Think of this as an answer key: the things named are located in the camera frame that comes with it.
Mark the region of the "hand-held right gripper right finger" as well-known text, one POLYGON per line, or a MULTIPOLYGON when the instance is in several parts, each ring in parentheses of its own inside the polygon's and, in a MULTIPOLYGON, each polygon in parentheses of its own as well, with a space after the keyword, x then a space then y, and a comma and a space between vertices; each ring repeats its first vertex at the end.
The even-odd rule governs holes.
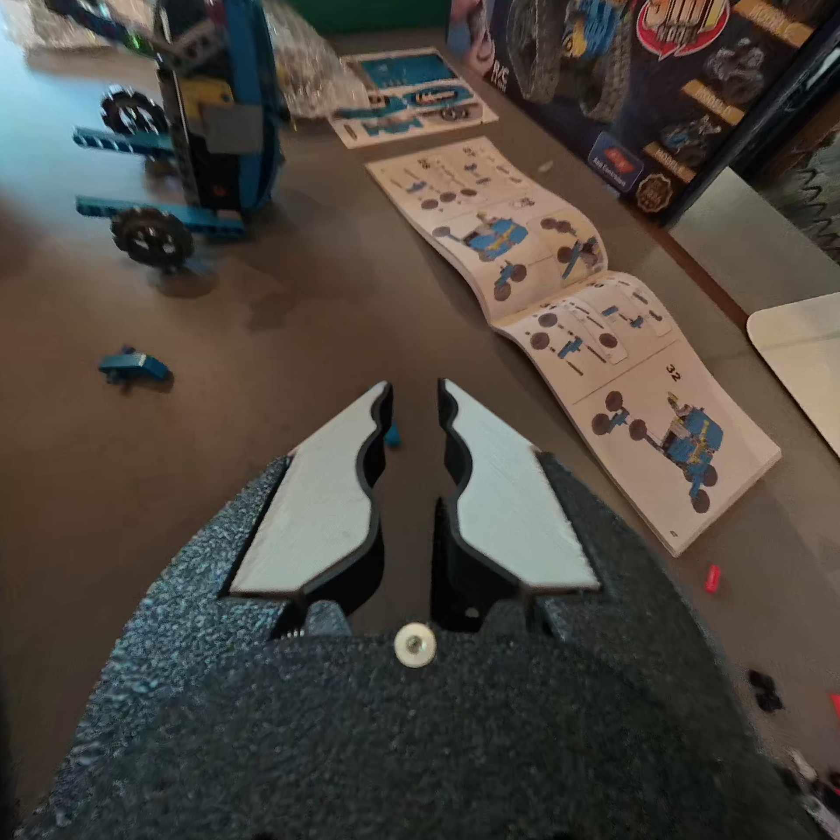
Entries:
POLYGON ((530 612, 541 596, 599 593, 599 580, 540 459, 543 452, 452 380, 437 380, 444 466, 430 615, 476 633, 499 602, 530 612))

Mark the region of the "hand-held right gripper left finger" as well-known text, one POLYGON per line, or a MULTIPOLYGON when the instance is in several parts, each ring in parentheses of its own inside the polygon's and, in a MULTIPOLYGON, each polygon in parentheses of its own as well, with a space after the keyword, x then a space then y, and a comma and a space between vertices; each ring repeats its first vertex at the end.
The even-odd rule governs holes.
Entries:
POLYGON ((384 572, 372 489, 392 408, 392 385, 379 381, 289 453, 232 569, 230 595, 288 602, 294 616, 320 601, 352 615, 371 599, 384 572))

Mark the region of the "blue beam with holes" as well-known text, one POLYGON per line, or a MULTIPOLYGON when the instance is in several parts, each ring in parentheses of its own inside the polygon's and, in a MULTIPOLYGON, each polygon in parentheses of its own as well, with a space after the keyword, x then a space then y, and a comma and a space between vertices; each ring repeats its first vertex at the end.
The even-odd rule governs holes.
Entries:
POLYGON ((119 352, 106 355, 98 372, 107 384, 129 392, 137 388, 165 390, 174 384, 170 368, 153 355, 123 345, 119 352))

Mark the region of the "grey desk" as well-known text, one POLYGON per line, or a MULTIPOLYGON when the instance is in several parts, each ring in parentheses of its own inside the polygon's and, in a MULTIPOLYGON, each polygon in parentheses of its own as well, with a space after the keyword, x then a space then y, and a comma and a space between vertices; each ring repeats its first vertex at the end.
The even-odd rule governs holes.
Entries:
POLYGON ((838 460, 756 354, 749 310, 699 257, 482 92, 500 116, 487 137, 595 223, 610 266, 656 292, 781 449, 758 486, 672 559, 525 354, 487 327, 467 284, 364 168, 423 142, 352 152, 329 128, 287 133, 275 204, 252 239, 205 247, 195 268, 165 278, 73 206, 76 194, 135 200, 168 186, 138 159, 70 139, 99 123, 111 82, 156 89, 140 59, 27 59, 2 33, 2 689, 14 822, 48 796, 114 642, 171 558, 272 460, 382 380, 402 446, 375 489, 384 579, 355 629, 427 614, 434 508, 452 487, 437 420, 447 377, 657 551, 782 762, 783 710, 758 708, 747 672, 773 677, 782 698, 793 682, 838 693, 838 460), (123 345, 167 365, 174 384, 107 384, 98 363, 123 345), (709 564, 721 567, 716 594, 704 591, 709 564))

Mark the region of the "instruction booklet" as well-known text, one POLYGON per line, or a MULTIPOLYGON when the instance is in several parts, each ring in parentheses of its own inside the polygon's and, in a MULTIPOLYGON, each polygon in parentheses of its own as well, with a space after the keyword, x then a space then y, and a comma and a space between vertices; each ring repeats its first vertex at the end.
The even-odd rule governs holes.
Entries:
POLYGON ((672 556, 780 462, 655 293, 608 269, 593 222, 487 138, 365 167, 530 358, 672 556))

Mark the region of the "small black connector piece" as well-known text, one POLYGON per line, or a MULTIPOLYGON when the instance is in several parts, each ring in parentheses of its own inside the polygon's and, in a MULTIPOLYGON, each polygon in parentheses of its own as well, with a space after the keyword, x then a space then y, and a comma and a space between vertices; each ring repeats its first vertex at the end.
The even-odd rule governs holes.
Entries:
POLYGON ((753 697, 762 712, 771 715, 785 709, 784 702, 773 677, 754 668, 748 670, 747 677, 753 697))

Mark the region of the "blue sticker sheet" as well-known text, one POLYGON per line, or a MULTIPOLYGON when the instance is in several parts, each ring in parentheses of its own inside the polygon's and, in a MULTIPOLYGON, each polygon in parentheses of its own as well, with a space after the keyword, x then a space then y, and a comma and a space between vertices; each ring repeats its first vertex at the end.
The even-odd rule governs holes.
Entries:
POLYGON ((329 117, 344 146, 360 149, 498 121, 436 48, 341 57, 367 101, 329 117))

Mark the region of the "blue toy robot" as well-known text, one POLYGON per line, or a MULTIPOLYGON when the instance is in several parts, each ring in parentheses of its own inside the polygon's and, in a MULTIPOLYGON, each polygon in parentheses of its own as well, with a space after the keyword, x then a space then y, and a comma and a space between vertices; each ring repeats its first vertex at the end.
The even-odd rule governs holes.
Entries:
POLYGON ((195 235, 244 237, 250 218, 270 203, 285 160, 279 129, 289 118, 262 3, 154 2, 151 28, 108 2, 45 6, 156 67, 161 104, 112 87, 100 106, 106 129, 76 128, 74 143, 168 163, 185 199, 77 196, 79 215, 108 219, 118 250, 163 272, 193 256, 195 235))

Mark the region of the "small bubble wrap bag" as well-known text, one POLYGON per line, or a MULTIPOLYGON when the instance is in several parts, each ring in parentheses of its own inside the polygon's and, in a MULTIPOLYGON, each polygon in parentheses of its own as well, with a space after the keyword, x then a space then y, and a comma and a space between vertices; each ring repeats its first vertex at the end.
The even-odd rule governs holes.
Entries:
POLYGON ((340 59, 287 2, 265 2, 280 93, 291 116, 327 119, 354 94, 340 59))

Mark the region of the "robot kit box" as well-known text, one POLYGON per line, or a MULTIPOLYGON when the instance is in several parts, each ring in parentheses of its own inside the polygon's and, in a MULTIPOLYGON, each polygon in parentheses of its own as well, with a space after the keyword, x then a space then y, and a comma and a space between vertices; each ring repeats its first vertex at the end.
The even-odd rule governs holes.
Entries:
POLYGON ((448 47, 666 225, 769 121, 838 2, 450 2, 448 47))

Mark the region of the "large bubble wrap bag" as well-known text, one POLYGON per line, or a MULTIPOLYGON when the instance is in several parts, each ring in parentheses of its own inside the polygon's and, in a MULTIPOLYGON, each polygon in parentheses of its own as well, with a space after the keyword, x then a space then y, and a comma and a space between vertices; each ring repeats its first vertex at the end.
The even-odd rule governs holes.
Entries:
POLYGON ((84 49, 99 39, 73 21, 48 10, 41 1, 2 1, 2 30, 23 50, 84 49))

